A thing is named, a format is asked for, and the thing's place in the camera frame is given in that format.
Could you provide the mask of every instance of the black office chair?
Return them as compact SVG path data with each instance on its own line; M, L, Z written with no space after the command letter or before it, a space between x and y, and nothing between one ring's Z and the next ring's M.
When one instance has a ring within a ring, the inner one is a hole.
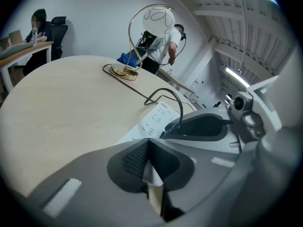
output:
M66 17L54 17L52 19L52 61L60 59L62 56L61 42L68 29L68 26L65 24L65 19Z

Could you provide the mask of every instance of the black pants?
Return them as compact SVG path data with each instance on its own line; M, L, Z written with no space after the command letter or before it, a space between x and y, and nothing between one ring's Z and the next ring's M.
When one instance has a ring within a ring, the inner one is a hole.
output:
M23 68L24 76L27 76L33 70L37 69L40 66L46 64L46 50L36 52L27 62L26 66Z
M153 59L146 57L143 61L142 68L149 71L152 74L156 74L159 69L159 64Z

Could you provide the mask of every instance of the round table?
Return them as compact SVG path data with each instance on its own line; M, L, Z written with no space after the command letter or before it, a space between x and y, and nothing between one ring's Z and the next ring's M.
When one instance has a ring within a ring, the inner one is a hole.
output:
M72 56L50 62L22 79L0 109L0 164L8 184L24 196L76 157L114 145L153 107L102 67L116 60ZM145 96L160 87L159 77L139 70L126 81ZM156 96L167 95L166 91ZM173 108L175 101L162 97ZM184 114L192 112L183 104Z

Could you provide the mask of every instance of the gold lamp base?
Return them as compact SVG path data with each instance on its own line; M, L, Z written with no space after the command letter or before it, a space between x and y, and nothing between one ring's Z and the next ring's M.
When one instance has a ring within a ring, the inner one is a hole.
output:
M116 77L135 81L137 80L138 73L136 71L129 70L125 65L122 64L112 64L109 71Z

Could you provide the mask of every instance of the water bottle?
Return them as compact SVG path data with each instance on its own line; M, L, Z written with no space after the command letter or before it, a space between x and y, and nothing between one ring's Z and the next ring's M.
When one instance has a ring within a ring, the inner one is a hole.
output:
M37 34L38 34L38 28L35 26L32 32L32 41L34 41L34 45L37 45Z

